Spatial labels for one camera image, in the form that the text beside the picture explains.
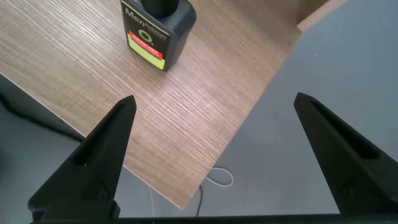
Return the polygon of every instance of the yellow label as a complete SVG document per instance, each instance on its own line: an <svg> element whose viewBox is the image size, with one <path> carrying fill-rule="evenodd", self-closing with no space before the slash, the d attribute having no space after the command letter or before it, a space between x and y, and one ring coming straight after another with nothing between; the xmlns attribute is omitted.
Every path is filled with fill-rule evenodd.
<svg viewBox="0 0 398 224"><path fill-rule="evenodd" d="M135 42L130 34L127 34L127 37L129 39L129 46L135 50L139 55L141 55L141 57L145 58L148 62L150 62L151 64L155 65L156 67L158 67L159 69L164 68L164 64L165 64L165 60L162 58L157 58L155 56L153 56L151 53L149 53L148 51L146 51L144 48L142 48L140 45L137 44L137 42Z"/></svg>

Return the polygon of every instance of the black plastic part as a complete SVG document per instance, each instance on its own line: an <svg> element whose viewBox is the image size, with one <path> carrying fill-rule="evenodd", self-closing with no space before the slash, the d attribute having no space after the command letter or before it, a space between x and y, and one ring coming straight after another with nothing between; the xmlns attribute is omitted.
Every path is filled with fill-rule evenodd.
<svg viewBox="0 0 398 224"><path fill-rule="evenodd" d="M364 215L364 216L342 216L342 215L263 215L263 216L243 216L243 217L177 217L177 218L119 218L115 220L54 220L52 222L43 222L46 224L262 224L262 223L365 223L382 224L397 223L398 215Z"/></svg>
<svg viewBox="0 0 398 224"><path fill-rule="evenodd" d="M173 14L180 0L141 0L145 11L156 19L161 19Z"/></svg>
<svg viewBox="0 0 398 224"><path fill-rule="evenodd" d="M135 113L133 96L112 108L30 198L34 221L118 217L113 198Z"/></svg>
<svg viewBox="0 0 398 224"><path fill-rule="evenodd" d="M398 211L398 163L313 97L294 106L340 213Z"/></svg>

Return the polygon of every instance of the wood grain surface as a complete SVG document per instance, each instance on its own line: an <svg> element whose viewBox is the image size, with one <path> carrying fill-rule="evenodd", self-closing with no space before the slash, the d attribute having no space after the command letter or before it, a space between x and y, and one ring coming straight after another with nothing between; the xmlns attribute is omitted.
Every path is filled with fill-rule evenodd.
<svg viewBox="0 0 398 224"><path fill-rule="evenodd" d="M0 1L0 72L83 134L134 95L124 165L180 208L300 35L287 1L191 3L197 22L164 73L127 47L117 0Z"/></svg>

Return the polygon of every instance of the gray floor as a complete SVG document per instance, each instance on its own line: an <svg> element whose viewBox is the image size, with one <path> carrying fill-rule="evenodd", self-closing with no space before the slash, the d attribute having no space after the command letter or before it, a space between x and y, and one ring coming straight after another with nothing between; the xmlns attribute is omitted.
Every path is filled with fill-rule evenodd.
<svg viewBox="0 0 398 224"><path fill-rule="evenodd" d="M201 216L338 213L293 108L298 91L398 159L397 8L395 0L349 0L303 34L217 162L233 172L234 185L222 189L204 181ZM1 107L0 124L0 222L27 223L27 199L76 143ZM192 216L199 199L197 193L179 210L154 197L161 217ZM146 185L126 170L116 200L122 217L150 216Z"/></svg>

